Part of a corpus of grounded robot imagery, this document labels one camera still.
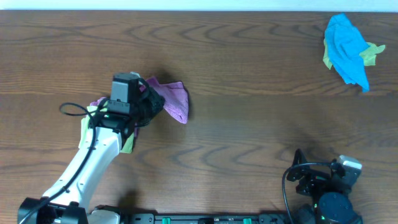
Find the purple microfiber cloth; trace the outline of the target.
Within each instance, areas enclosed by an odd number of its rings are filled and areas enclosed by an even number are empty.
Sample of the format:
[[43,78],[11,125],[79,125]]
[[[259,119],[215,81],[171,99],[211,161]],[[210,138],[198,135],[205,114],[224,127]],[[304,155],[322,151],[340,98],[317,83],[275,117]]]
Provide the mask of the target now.
[[164,108],[171,117],[182,124],[188,121],[188,93],[182,82],[160,84],[156,77],[151,77],[146,82],[153,87],[156,92],[165,98]]

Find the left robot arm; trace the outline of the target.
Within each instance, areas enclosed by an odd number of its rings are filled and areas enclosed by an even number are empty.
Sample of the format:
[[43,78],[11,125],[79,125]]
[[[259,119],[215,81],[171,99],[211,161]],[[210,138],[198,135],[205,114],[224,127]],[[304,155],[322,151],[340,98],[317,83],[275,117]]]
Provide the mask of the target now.
[[111,95],[93,109],[76,103],[60,105],[61,113],[73,106],[82,110],[78,152],[56,183],[40,199],[26,198],[18,209],[18,223],[123,223],[112,208],[89,212],[91,198],[106,169],[124,148],[132,148],[136,129],[147,126],[165,100],[138,73],[117,73]]

